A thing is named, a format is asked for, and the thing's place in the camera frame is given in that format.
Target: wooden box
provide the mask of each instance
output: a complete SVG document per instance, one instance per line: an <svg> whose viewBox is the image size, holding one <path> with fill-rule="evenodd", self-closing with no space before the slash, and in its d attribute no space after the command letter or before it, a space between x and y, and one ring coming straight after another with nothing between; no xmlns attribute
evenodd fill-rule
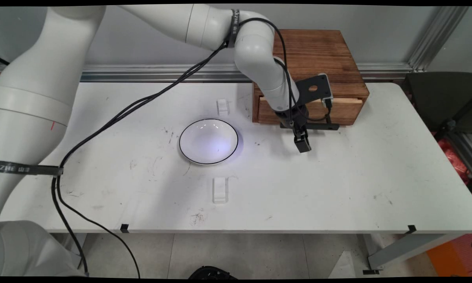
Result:
<svg viewBox="0 0 472 283"><path fill-rule="evenodd" d="M332 123L353 125L369 90L356 67L342 34L338 30L280 30L287 49L288 71L297 82L324 72L329 77L333 104ZM274 56L283 58L281 40L276 34ZM306 104L309 117L322 118L327 109L321 100ZM253 83L253 113L255 123L279 124L259 87Z"/></svg>

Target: wall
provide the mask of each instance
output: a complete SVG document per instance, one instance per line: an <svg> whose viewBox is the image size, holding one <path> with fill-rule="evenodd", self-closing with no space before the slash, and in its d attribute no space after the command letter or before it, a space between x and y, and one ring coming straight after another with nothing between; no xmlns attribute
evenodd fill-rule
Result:
<svg viewBox="0 0 472 283"><path fill-rule="evenodd" d="M211 4L266 15L281 29L338 29L357 63L406 62L437 7ZM0 56L9 61L38 38L45 7L0 7ZM168 38L126 11L108 6L87 54L87 64L192 64L206 50ZM212 63L233 63L223 50Z"/></svg>
<svg viewBox="0 0 472 283"><path fill-rule="evenodd" d="M472 7L433 59L429 72L472 72Z"/></svg>

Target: robotic arm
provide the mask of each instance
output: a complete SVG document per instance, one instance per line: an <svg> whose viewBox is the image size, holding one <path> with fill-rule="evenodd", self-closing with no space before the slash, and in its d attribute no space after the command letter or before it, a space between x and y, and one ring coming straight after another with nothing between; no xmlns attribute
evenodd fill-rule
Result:
<svg viewBox="0 0 472 283"><path fill-rule="evenodd" d="M232 18L231 10L204 4L121 8L172 38L208 50L216 50L225 40ZM37 165L61 142L85 54L104 13L105 6L49 7L38 41L2 72L0 160ZM240 18L265 17L241 11ZM274 32L269 24L259 21L241 26L234 60L239 70L258 84L271 108L281 113L293 105L288 103L285 73L272 56ZM298 101L293 80L290 85ZM0 213L23 176L0 173ZM67 251L39 228L31 222L0 224L0 275L77 274Z"/></svg>

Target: black cable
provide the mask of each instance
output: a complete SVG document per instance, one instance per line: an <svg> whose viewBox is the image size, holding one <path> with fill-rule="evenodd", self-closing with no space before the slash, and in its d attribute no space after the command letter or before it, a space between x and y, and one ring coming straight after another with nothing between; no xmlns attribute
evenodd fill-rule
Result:
<svg viewBox="0 0 472 283"><path fill-rule="evenodd" d="M5 66L9 65L10 63L5 61L4 59L0 58L0 63L4 64Z"/></svg>
<svg viewBox="0 0 472 283"><path fill-rule="evenodd" d="M283 65L283 63L281 63L279 60L277 59L274 59L274 61L276 63L278 63L284 70L285 70L285 73L286 73L286 76L287 76L287 83L288 85L290 86L290 75L288 74L288 72L286 71L285 69L285 65ZM295 101L295 97L293 96L292 94L292 89L290 87L288 87L288 96L292 97L293 101L294 101L294 104L297 105L297 102ZM327 118L327 116L330 115L330 112L331 112L331 107L328 107L329 108L329 112L327 114L325 114L325 117L323 118L319 118L319 119L310 119L308 117L306 117L306 115L300 110L299 106L297 106L297 111L299 111L299 113L306 119L308 119L309 121L312 121L312 122L319 122L319 121L323 121Z"/></svg>
<svg viewBox="0 0 472 283"><path fill-rule="evenodd" d="M266 20L264 18L247 18L246 20L242 21L241 23L239 23L239 26L242 26L248 22L252 22L252 21L257 21L257 22L264 22L264 23L267 23L269 25L271 25L277 35L279 36L279 39L281 40L281 46L283 47L283 61L285 63L285 73L288 75L288 64L287 64L287 51L286 51L286 48L285 48L285 40L283 40L283 36L281 35L281 32L279 31L279 28L276 27L275 24L273 24L271 21L269 20ZM290 119L292 118L292 98L290 97L290 93L292 89L291 89L291 86L290 86L290 82L288 82L288 116L290 116Z"/></svg>
<svg viewBox="0 0 472 283"><path fill-rule="evenodd" d="M63 158L63 160L61 161L60 163L60 168L63 168L63 166L65 165L65 163L68 161L68 158L77 150L79 149L82 145L84 145L85 143L87 143L88 141L92 140L92 138L94 138L95 136L97 136L98 134L101 134L103 131L105 131L106 129L108 129L109 127L111 127L112 125L114 125L115 123L119 122L120 120L124 119L126 116L128 116L129 114L131 114L132 112L136 111L137 109L139 109L140 107L144 106L145 104L149 103L150 101L156 99L157 97L159 97L160 95L162 95L163 93L165 93L166 91L170 90L171 88L173 88L174 86L176 86L177 84L179 84L180 82L184 81L185 79L187 79L188 77L190 77L191 75L193 75L195 72L197 72L198 70L200 70L202 67L204 67L210 59L212 59L220 50L223 50L224 48L227 47L227 43L226 42L223 42L220 47L215 50L208 58L206 58L205 60L201 61L200 63L192 66L191 68L189 68L186 72L184 72L174 83L170 84L169 86L167 86L166 88L164 88L163 90L161 90L160 92L154 94L154 95L150 95L148 97L144 97L144 98L141 98L133 103L131 103L130 105L128 105L126 108L124 108L122 111L120 111L116 116L114 116L110 121L108 121L103 127L101 127L99 130L97 130L96 132L94 132L93 134L91 134L90 136L88 136L87 138L85 138L83 141L81 141L80 143L78 143L76 146L74 146L66 155L65 157ZM103 227L101 224L93 221L93 220L90 220L88 219L87 217L85 217L83 214L81 214L80 212L76 211L76 209L72 208L71 206L69 206L67 203L64 202L64 200L61 198L61 189L60 189L60 182L61 182L61 176L58 176L57 178L53 178L52 180L52 187L51 187L51 190L52 190L52 197L53 197L53 202L54 202L54 206L56 206L56 211L58 211L58 214L60 215L61 217L61 220L63 221L63 223L65 224L65 227L67 228L68 232L70 233L70 236L72 237L72 239L74 240L75 242L75 245L77 246L77 249L80 253L80 256L81 256L81 259L83 261L83 265L84 265L84 272L86 274L86 276L88 276L88 268L87 268L87 262L85 260L85 256L84 256L84 252L82 250L82 247L80 246L80 243L78 242L77 238L75 237L72 229L70 228L70 225L68 224L65 216L63 215L63 212L61 211L61 208L59 207L59 204L58 204L58 201L56 199L56 194L55 194L55 188L57 187L57 190L58 190L58 197L59 197L59 200L61 201L61 203L67 207L68 209L70 209L71 211L77 213L80 217L82 217L83 219L85 219L86 221L89 221L91 222L92 224L95 224L101 228L103 228L105 231L107 231L108 233L110 233L112 236L118 238L123 244L124 246L126 246L126 249L128 249L128 252L131 254L131 257L133 258L133 261L135 263L135 267L136 267L136 270L138 272L138 278L140 278L140 270L138 268L138 264L135 260L135 257L133 255L133 252L130 250L130 248L128 247L128 245L126 245L126 243L119 237L117 236L115 233L112 233L110 230L108 230L107 228Z"/></svg>
<svg viewBox="0 0 472 283"><path fill-rule="evenodd" d="M84 273L86 276L89 276L89 272L87 270L87 262L85 261L85 256L84 253L82 252L82 247L80 246L80 243L78 242L77 238L75 237L72 229L70 228L70 225L68 224L68 221L65 218L65 215L63 215L63 212L61 211L61 208L59 207L58 201L56 200L56 178L52 179L51 183L51 194L52 194L52 201L54 202L54 206L56 207L56 211L58 211L59 216L61 217L61 220L65 224L66 229L70 233L70 236L72 239L75 241L75 245L77 246L77 249L80 253L80 258L82 259L82 263L84 264Z"/></svg>
<svg viewBox="0 0 472 283"><path fill-rule="evenodd" d="M258 21L258 22L268 23L269 25L271 25L276 30L276 33L279 36L279 39L281 40L281 46L283 47L283 61L284 61L284 64L281 63L276 58L274 59L274 61L276 63L278 63L283 68L283 70L286 74L287 83L288 83L288 115L290 116L290 119L292 118L292 100L293 100L295 106L297 107L297 111L299 111L299 113L304 118L306 118L307 120L312 121L312 122L319 122L319 121L325 120L327 118L327 116L329 116L330 113L331 113L331 107L328 107L329 112L325 115L325 117L319 118L319 119L311 119L311 118L307 117L304 113L302 113L302 111L299 109L299 106L297 106L297 102L295 101L295 96L293 95L293 92L292 92L292 87L290 86L291 80L290 80L290 74L288 74L287 51L285 49L285 40L283 39L283 36L281 35L281 32L279 31L279 29L271 21L266 20L264 18L248 18L247 20L244 20L241 23L239 23L239 25L241 26L241 25L243 25L247 22L251 22L251 21Z"/></svg>
<svg viewBox="0 0 472 283"><path fill-rule="evenodd" d="M61 203L66 206L68 209L70 209L71 211L77 213L80 217L82 217L84 220L86 221L89 221L91 222L92 224L95 224L96 226L99 226L100 228L102 228L103 230L107 231L108 233L110 233L112 236L116 237L117 239L119 239L119 241L121 241L124 246L126 247L126 249L128 249L128 252L131 254L131 257L133 258L133 262L135 263L135 267L136 267L136 271L138 272L138 278L140 278L140 269L138 268L138 263L136 262L136 259L135 259L135 256L133 255L133 252L131 252L131 249L128 247L128 245L126 244L126 242L124 242L124 240L117 236L115 233L112 233L112 231L108 230L107 228L103 227L103 225L99 224L98 222L96 221L93 221L87 217L85 217L83 214L81 214L80 212L76 211L76 209L72 208L71 206L69 206L62 198L61 198L61 189L60 189L60 178L57 179L57 190L58 190L58 198L59 198L59 201L61 201Z"/></svg>

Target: white table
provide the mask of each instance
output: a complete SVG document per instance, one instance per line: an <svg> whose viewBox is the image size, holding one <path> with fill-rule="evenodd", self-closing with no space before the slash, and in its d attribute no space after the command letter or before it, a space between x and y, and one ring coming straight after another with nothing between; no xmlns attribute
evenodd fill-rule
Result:
<svg viewBox="0 0 472 283"><path fill-rule="evenodd" d="M58 165L122 108L167 85L81 83L65 138L42 164ZM130 233L406 233L414 225L412 235L440 235L425 241L433 245L472 233L472 196L403 91L367 87L353 126L310 130L313 150L299 154L290 130L252 123L251 84L180 84L74 153L63 199L110 230L128 224ZM221 98L230 111L223 118ZM180 133L202 118L238 131L236 153L220 165L191 164L178 149ZM226 204L212 202L214 177L229 178ZM25 177L0 220L66 232L50 184L49 176ZM75 232L103 231L64 211Z"/></svg>

